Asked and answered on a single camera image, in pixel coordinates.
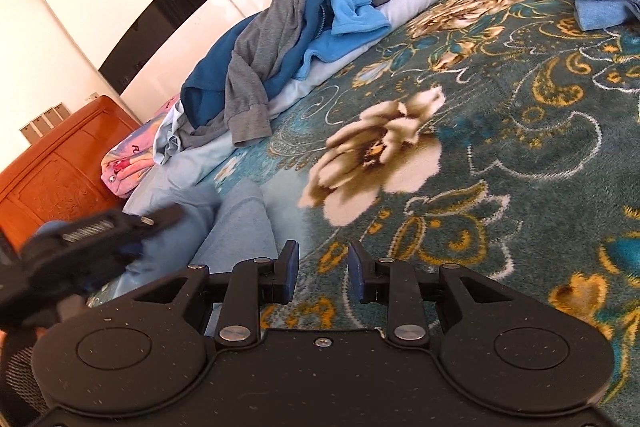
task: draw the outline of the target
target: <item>blue towel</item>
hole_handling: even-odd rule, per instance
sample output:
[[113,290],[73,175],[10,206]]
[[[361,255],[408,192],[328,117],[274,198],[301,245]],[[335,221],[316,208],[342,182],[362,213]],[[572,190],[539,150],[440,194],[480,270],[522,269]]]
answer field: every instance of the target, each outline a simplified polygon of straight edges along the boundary
[[575,20],[582,31],[640,20],[640,0],[575,0]]
[[222,35],[193,68],[180,89],[180,100],[194,127],[206,125],[225,108],[226,70],[240,33],[258,14],[251,15]]
[[308,77],[313,57],[333,62],[367,42],[382,38],[391,30],[391,22],[371,5],[373,0],[329,1],[329,6],[318,6],[324,12],[323,27],[306,48],[302,66],[294,76],[298,80]]

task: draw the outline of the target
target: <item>black mechanical device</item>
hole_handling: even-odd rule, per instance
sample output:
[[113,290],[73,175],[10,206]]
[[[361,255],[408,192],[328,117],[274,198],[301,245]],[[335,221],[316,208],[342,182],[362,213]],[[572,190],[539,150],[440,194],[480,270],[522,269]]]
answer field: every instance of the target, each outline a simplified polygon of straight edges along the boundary
[[[123,245],[180,214],[114,211],[34,238],[0,267],[0,327],[116,277],[135,259]],[[427,273],[354,242],[348,267],[357,299],[388,307],[386,333],[261,332],[260,306],[292,299],[294,241],[276,260],[189,266],[55,325],[33,351],[51,407],[34,427],[614,427],[596,408],[614,367],[598,330],[457,264]]]

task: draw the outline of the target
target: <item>pink folded fabric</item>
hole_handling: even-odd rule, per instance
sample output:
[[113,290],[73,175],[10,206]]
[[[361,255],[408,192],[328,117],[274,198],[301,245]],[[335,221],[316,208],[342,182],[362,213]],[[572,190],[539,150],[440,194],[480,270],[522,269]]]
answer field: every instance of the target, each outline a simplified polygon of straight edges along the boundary
[[120,198],[128,198],[154,166],[154,139],[164,117],[180,99],[176,94],[146,122],[111,149],[102,159],[101,179]]

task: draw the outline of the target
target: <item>wooden headboard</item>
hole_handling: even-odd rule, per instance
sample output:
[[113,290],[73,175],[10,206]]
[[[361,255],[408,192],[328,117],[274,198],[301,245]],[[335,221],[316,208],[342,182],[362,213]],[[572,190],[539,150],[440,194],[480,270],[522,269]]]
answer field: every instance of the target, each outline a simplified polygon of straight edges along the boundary
[[0,227],[14,248],[46,221],[122,206],[100,162],[140,125],[107,96],[85,105],[0,172]]

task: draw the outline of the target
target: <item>metal pin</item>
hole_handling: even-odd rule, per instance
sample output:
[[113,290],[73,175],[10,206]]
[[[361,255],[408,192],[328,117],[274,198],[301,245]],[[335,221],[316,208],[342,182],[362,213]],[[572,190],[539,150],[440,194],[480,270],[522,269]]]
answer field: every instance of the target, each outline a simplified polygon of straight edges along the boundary
[[416,324],[403,324],[394,330],[394,334],[403,341],[419,341],[427,332]]
[[251,330],[244,326],[227,326],[220,330],[220,338],[229,342],[245,341],[251,336]]
[[320,337],[319,339],[316,339],[316,341],[314,342],[314,344],[316,344],[316,346],[318,347],[329,347],[333,343],[334,341],[325,337]]

